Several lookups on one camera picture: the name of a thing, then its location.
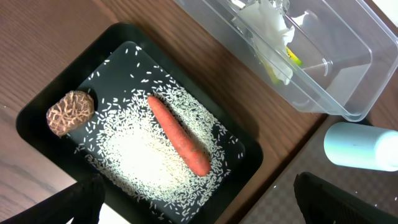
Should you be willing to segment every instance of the carrot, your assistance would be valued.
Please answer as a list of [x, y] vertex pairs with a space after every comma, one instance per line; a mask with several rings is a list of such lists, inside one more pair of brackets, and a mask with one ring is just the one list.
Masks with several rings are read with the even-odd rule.
[[148, 96], [148, 104], [166, 136], [169, 138], [175, 150], [182, 157], [192, 172], [200, 177], [206, 176], [210, 170], [210, 162], [178, 121], [173, 117], [166, 106], [154, 96]]

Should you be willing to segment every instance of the wood grain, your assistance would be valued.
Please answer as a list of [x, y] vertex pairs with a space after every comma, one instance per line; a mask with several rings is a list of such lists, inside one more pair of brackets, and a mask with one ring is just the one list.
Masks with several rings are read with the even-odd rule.
[[[0, 2], [0, 221], [74, 182], [17, 135], [16, 116], [118, 21], [140, 27], [262, 146], [262, 166], [217, 221], [238, 222], [324, 116], [293, 109], [172, 0]], [[395, 77], [372, 110], [376, 125], [398, 128], [397, 91]]]

